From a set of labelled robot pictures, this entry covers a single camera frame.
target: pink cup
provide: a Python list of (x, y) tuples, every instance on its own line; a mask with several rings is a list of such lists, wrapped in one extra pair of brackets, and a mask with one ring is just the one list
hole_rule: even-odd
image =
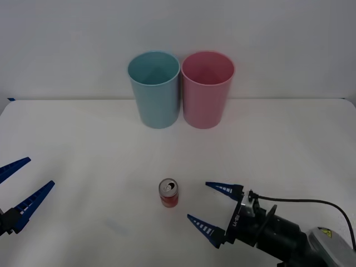
[(234, 73), (231, 59), (218, 52), (202, 51), (184, 60), (183, 111), (191, 126), (208, 129), (219, 124)]

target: yellow warning label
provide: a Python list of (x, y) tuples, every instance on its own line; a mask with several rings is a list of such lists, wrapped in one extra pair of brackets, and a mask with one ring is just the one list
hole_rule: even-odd
[(332, 231), (330, 229), (327, 228), (319, 228), (320, 231), (322, 231), (325, 235), (327, 235), (328, 237), (332, 238)]

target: can pull tab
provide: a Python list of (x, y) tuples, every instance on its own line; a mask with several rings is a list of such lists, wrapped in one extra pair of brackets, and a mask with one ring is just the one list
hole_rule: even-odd
[(170, 182), (165, 187), (163, 187), (163, 191), (164, 192), (171, 191), (174, 187), (175, 187), (174, 182)]

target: black cable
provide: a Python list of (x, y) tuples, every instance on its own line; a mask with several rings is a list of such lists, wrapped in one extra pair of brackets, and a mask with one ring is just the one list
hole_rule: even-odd
[(343, 211), (341, 209), (341, 207), (335, 205), (334, 203), (327, 202), (327, 201), (324, 201), (324, 200), (317, 200), (317, 199), (275, 199), (273, 197), (260, 196), (260, 195), (257, 195), (257, 194), (255, 196), (257, 196), (257, 198), (259, 198), (259, 199), (270, 200), (270, 201), (278, 201), (278, 202), (313, 202), (313, 203), (327, 204), (327, 205), (336, 207), (342, 213), (342, 215), (344, 215), (344, 217), (345, 217), (345, 220), (346, 220), (347, 225), (349, 226), (349, 230), (350, 230), (352, 247), (353, 247), (353, 250), (356, 251), (355, 235), (354, 235), (354, 231), (352, 229), (351, 222), (350, 222), (349, 218), (347, 217), (345, 211)]

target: cup rim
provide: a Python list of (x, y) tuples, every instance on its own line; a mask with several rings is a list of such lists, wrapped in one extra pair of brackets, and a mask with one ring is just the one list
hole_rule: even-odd
[[(144, 54), (149, 54), (149, 53), (162, 53), (162, 54), (166, 54), (166, 55), (169, 55), (169, 56), (173, 57), (173, 58), (175, 59), (175, 61), (178, 63), (178, 71), (177, 71), (176, 75), (174, 75), (173, 78), (169, 79), (169, 80), (166, 81), (166, 82), (157, 83), (157, 84), (155, 84), (155, 85), (147, 85), (147, 84), (145, 84), (145, 83), (137, 82), (136, 80), (134, 80), (134, 79), (131, 77), (130, 73), (128, 72), (128, 67), (130, 66), (130, 64), (131, 64), (131, 62), (132, 62), (133, 60), (135, 60), (136, 58), (138, 58), (138, 57), (140, 57), (140, 56), (142, 56), (142, 55), (144, 55)], [(149, 50), (149, 51), (147, 51), (147, 52), (144, 52), (144, 53), (141, 53), (141, 54), (137, 55), (137, 56), (134, 57), (132, 60), (130, 60), (130, 63), (127, 65), (127, 69), (126, 69), (126, 70), (127, 70), (127, 74), (128, 74), (128, 76), (129, 76), (129, 78), (130, 78), (131, 81), (133, 81), (133, 82), (135, 82), (135, 83), (138, 83), (139, 85), (149, 86), (149, 87), (155, 87), (155, 86), (165, 85), (166, 83), (169, 83), (170, 81), (172, 81), (173, 79), (175, 79), (175, 78), (179, 75), (179, 73), (180, 73), (180, 71), (181, 71), (181, 66), (180, 66), (180, 62), (179, 62), (178, 58), (177, 58), (175, 55), (173, 55), (172, 53), (166, 52), (166, 51), (161, 51), (161, 50)]]
[[(198, 54), (198, 53), (205, 53), (205, 52), (210, 52), (210, 53), (219, 54), (219, 55), (221, 55), (221, 56), (227, 58), (227, 59), (231, 62), (231, 64), (233, 65), (233, 68), (234, 68), (234, 71), (233, 71), (233, 74), (231, 75), (231, 77), (228, 78), (228, 79), (227, 79), (226, 81), (224, 81), (224, 82), (215, 83), (215, 84), (213, 84), (213, 85), (206, 85), (206, 84), (204, 84), (204, 83), (200, 83), (200, 82), (193, 81), (191, 78), (189, 78), (189, 77), (184, 73), (184, 70), (183, 70), (184, 62), (185, 62), (190, 56), (192, 56), (192, 55), (195, 55), (195, 54)], [(230, 82), (231, 79), (233, 78), (234, 74), (235, 74), (235, 70), (236, 70), (235, 64), (234, 64), (234, 62), (231, 60), (230, 57), (228, 57), (227, 55), (225, 55), (225, 54), (223, 54), (223, 53), (220, 53), (220, 52), (218, 52), (218, 51), (214, 51), (214, 50), (202, 50), (202, 51), (197, 51), (197, 52), (195, 52), (195, 53), (193, 53), (193, 54), (188, 55), (188, 56), (183, 60), (183, 62), (182, 62), (182, 67), (181, 67), (182, 75), (183, 75), (187, 80), (189, 80), (189, 81), (195, 83), (196, 85), (203, 85), (203, 86), (209, 86), (209, 87), (211, 87), (211, 86), (223, 85), (223, 84), (225, 84), (225, 83)]]

